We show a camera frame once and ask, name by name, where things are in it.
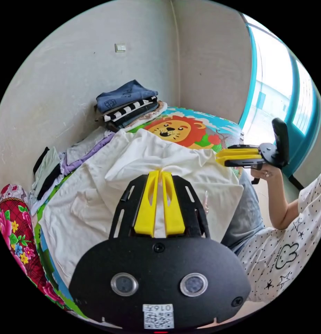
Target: bed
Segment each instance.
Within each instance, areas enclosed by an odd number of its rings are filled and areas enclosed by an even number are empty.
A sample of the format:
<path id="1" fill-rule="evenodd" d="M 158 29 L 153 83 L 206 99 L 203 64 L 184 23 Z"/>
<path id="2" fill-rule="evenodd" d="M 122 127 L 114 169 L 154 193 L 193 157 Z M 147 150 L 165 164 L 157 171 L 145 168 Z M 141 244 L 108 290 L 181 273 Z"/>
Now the bed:
<path id="1" fill-rule="evenodd" d="M 179 145 L 197 150 L 212 149 L 218 152 L 243 141 L 242 131 L 236 123 L 202 112 L 178 107 L 168 107 L 160 117 L 129 132 L 136 133 L 140 128 L 148 130 L 164 140 L 176 142 Z M 238 178 L 240 177 L 241 169 L 233 168 L 233 172 Z M 55 187 L 48 200 L 40 207 L 36 215 L 37 222 L 42 218 L 48 201 L 71 175 L 72 173 Z M 87 320 L 73 302 L 67 286 L 60 278 L 41 227 L 37 222 L 34 224 L 34 238 L 47 280 L 53 285 L 55 292 L 63 299 L 67 309 L 70 309 L 76 316 Z"/>

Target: white star-print shirt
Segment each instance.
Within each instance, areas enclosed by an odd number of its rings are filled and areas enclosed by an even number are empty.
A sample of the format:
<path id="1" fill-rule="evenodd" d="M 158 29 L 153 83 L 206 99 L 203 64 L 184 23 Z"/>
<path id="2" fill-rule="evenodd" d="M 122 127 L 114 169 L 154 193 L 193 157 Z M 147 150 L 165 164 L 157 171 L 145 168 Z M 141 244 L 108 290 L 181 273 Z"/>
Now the white star-print shirt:
<path id="1" fill-rule="evenodd" d="M 248 300 L 273 300 L 310 259 L 321 237 L 321 174 L 300 191 L 298 212 L 287 229 L 260 230 L 239 253 L 251 283 Z"/>

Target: person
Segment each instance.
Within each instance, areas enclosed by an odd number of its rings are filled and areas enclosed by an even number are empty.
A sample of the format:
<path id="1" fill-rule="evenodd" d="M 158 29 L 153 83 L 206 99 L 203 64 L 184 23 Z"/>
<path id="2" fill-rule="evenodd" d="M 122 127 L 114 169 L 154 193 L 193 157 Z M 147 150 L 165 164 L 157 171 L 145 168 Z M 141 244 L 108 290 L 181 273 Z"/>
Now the person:
<path id="1" fill-rule="evenodd" d="M 266 164 L 251 175 L 267 181 L 273 227 L 264 226 L 257 194 L 243 172 L 243 195 L 221 243 L 235 252 L 248 275 L 248 300 L 269 302 L 297 277 L 321 238 L 321 174 L 290 204 L 280 169 Z"/>

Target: stack of clothes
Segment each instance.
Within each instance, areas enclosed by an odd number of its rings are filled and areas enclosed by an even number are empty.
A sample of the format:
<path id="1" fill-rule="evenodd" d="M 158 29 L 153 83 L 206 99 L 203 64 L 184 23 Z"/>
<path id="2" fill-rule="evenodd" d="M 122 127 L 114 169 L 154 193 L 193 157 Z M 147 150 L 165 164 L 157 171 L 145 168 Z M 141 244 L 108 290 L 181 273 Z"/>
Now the stack of clothes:
<path id="1" fill-rule="evenodd" d="M 112 131 L 99 126 L 65 152 L 57 153 L 55 147 L 46 147 L 33 168 L 35 182 L 30 193 L 31 215 L 35 215 L 65 176 L 109 143 L 113 136 Z"/>
<path id="2" fill-rule="evenodd" d="M 167 109 L 167 104 L 159 101 L 157 95 L 157 91 L 132 80 L 112 92 L 100 94 L 96 107 L 109 130 L 117 132 L 124 128 L 129 131 L 150 122 Z"/>

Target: pink flower print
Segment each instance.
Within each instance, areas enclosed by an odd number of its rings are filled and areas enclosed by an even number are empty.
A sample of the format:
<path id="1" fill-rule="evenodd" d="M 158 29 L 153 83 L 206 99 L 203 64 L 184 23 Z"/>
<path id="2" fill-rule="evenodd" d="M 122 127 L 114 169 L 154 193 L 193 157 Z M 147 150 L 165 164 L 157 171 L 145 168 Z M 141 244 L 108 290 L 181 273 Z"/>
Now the pink flower print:
<path id="1" fill-rule="evenodd" d="M 26 268 L 25 268 L 24 264 L 21 262 L 21 260 L 19 259 L 19 257 L 18 257 L 17 255 L 13 254 L 13 253 L 12 253 L 12 255 L 13 255 L 15 261 L 17 261 L 17 264 L 19 265 L 19 267 L 20 267 L 20 268 L 22 269 L 22 271 L 27 275 Z"/>
<path id="2" fill-rule="evenodd" d="M 47 282 L 47 284 L 43 287 L 43 291 L 52 300 L 54 300 L 55 302 L 59 302 L 61 305 L 64 305 L 64 301 L 62 300 L 61 297 L 59 297 L 56 294 L 56 292 L 54 291 L 53 286 L 49 282 Z"/>
<path id="3" fill-rule="evenodd" d="M 24 252 L 25 252 L 25 255 L 27 256 L 28 260 L 30 260 L 32 257 L 35 256 L 34 250 L 30 249 L 28 246 L 24 247 Z"/>
<path id="4" fill-rule="evenodd" d="M 8 249 L 11 249 L 10 235 L 12 233 L 12 224 L 5 218 L 4 210 L 0 212 L 0 232 L 7 244 Z"/>
<path id="5" fill-rule="evenodd" d="M 29 228 L 32 230 L 32 221 L 31 221 L 31 216 L 29 215 L 28 211 L 24 211 L 22 213 L 22 217 L 24 220 L 27 221 Z"/>

